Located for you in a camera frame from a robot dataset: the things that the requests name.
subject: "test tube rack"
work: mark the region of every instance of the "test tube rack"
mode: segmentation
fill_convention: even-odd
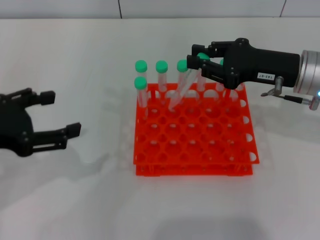
[[[217,91],[217,84],[207,83],[198,92],[194,83],[174,110],[168,105],[177,84],[168,83],[166,92],[159,92],[157,83],[148,84],[147,116],[136,103],[137,176],[253,174],[259,157],[246,88],[232,90],[234,100],[226,96],[230,90]]]

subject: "white table surface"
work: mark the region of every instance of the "white table surface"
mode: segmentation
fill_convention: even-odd
[[[320,51],[320,18],[0,20],[0,92],[54,90],[36,131],[82,123],[66,150],[0,152],[1,240],[300,240],[320,235],[320,114],[246,83],[260,165],[247,177],[144,178],[132,164],[136,60],[245,37]],[[292,92],[285,89],[285,94]]]

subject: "white wall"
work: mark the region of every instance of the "white wall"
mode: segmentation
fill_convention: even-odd
[[[123,18],[279,17],[285,0],[120,0]]]
[[[123,18],[320,17],[320,0],[119,0]],[[0,18],[120,18],[118,0],[0,0]]]
[[[283,17],[320,17],[320,0],[287,0]]]
[[[120,18],[118,0],[0,0],[0,18]]]

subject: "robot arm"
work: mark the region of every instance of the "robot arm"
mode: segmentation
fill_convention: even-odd
[[[223,65],[200,59],[204,53],[210,58],[224,58]],[[275,96],[288,101],[309,105],[316,110],[320,103],[320,52],[303,51],[302,55],[254,48],[246,38],[235,41],[212,42],[207,48],[194,44],[192,55],[187,56],[189,69],[201,68],[201,75],[236,89],[244,82],[274,85],[261,96]],[[312,100],[280,96],[282,87],[293,88],[295,93],[313,96]]]
[[[0,94],[0,149],[12,150],[20,157],[66,149],[68,140],[80,135],[80,123],[58,130],[34,132],[31,117],[25,109],[33,105],[53,104],[55,98],[54,91],[38,95],[31,88],[7,95]]]

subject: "green test tube cap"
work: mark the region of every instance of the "green test tube cap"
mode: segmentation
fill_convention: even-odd
[[[204,54],[202,52],[198,53],[197,55],[200,59],[203,59],[203,60],[210,60],[210,57],[207,55],[207,54]]]
[[[147,66],[146,61],[144,61],[144,60],[136,61],[135,62],[135,70],[141,74],[145,73],[148,70],[148,66]]]
[[[184,73],[188,70],[187,68],[187,60],[185,59],[181,59],[177,62],[176,64],[176,69],[180,72],[180,73]]]
[[[164,74],[168,71],[168,63],[166,61],[160,60],[157,61],[155,64],[155,70],[159,73],[159,74]]]
[[[147,79],[144,76],[137,76],[134,80],[134,87],[143,90],[147,87]]]

